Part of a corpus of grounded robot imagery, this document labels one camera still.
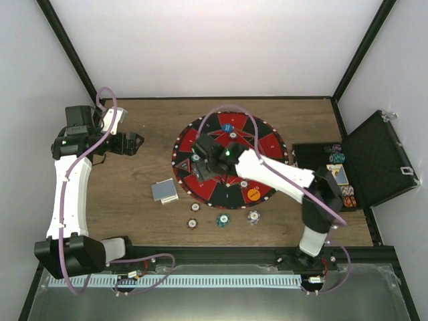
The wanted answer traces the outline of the blue small blind button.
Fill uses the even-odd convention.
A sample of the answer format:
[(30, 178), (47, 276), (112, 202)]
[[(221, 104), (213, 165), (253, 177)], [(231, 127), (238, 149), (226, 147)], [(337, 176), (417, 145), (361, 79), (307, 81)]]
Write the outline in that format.
[(232, 131), (233, 131), (233, 125), (232, 125), (232, 124), (229, 124), (229, 123), (224, 124), (224, 125), (222, 126), (222, 130), (223, 130), (224, 132), (227, 132), (227, 133), (232, 132)]

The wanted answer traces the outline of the orange big blind button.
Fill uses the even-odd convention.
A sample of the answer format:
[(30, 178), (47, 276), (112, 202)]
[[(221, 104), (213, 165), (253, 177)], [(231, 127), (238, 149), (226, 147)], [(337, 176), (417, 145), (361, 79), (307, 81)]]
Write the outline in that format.
[(251, 202), (256, 202), (261, 199), (261, 192), (259, 190), (259, 187), (252, 187), (247, 190), (246, 192), (247, 198)]

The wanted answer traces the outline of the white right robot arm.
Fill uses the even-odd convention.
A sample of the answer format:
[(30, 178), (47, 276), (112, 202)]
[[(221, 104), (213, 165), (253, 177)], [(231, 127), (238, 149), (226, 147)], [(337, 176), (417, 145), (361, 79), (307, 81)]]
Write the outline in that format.
[(336, 222), (346, 225), (339, 215), (342, 192), (328, 169), (311, 171), (293, 167), (237, 142), (224, 147), (206, 134), (197, 138), (192, 151), (200, 158), (192, 164), (192, 170), (201, 182), (217, 175), (232, 175), (262, 183), (302, 205), (304, 231), (297, 260), (304, 269), (313, 269), (320, 263), (320, 253), (332, 226)]

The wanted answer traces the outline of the teal 50 chip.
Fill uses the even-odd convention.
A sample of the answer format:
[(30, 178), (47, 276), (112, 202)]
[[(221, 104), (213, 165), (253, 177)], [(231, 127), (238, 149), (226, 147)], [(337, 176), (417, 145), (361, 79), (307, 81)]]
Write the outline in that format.
[(193, 162), (198, 162), (198, 161), (200, 161), (200, 160), (201, 160), (201, 157), (200, 157), (199, 155), (197, 155), (197, 154), (193, 154), (193, 155), (191, 156), (191, 160), (192, 160)]

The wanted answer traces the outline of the red poker chip stack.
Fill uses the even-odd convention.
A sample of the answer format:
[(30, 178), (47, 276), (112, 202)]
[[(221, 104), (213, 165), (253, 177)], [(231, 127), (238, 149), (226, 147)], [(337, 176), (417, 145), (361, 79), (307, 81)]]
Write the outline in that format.
[(190, 229), (190, 230), (194, 230), (194, 229), (196, 229), (196, 228), (198, 228), (198, 221), (196, 220), (196, 219), (189, 219), (188, 221), (187, 221), (187, 227)]

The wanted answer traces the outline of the teal poker chip stack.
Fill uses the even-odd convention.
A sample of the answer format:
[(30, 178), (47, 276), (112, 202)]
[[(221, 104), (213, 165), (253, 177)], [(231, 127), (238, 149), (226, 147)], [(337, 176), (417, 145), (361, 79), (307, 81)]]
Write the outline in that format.
[(221, 213), (217, 217), (216, 222), (218, 227), (226, 227), (230, 222), (230, 216), (226, 213)]

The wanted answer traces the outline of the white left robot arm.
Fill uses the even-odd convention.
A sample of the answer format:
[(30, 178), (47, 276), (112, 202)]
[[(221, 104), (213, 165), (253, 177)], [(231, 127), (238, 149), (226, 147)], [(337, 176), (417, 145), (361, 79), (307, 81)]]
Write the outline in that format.
[(56, 169), (53, 215), (46, 239), (34, 246), (35, 257), (57, 280), (102, 272), (114, 262), (129, 270), (136, 263), (127, 236), (98, 241), (89, 236), (86, 220), (88, 181), (94, 156), (111, 152), (133, 156), (144, 139), (132, 132), (118, 131), (126, 111), (110, 108), (100, 124), (95, 124), (90, 106), (65, 109), (66, 126), (51, 146)]

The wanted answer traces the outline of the red 100 chip off mat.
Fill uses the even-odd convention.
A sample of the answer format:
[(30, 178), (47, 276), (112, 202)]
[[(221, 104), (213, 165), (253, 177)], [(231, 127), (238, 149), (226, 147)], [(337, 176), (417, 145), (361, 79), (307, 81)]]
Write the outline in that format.
[(192, 211), (194, 211), (194, 212), (199, 211), (199, 210), (200, 210), (200, 208), (201, 208), (201, 206), (200, 206), (200, 204), (198, 204), (198, 203), (193, 203), (193, 204), (191, 205), (191, 210), (192, 210)]

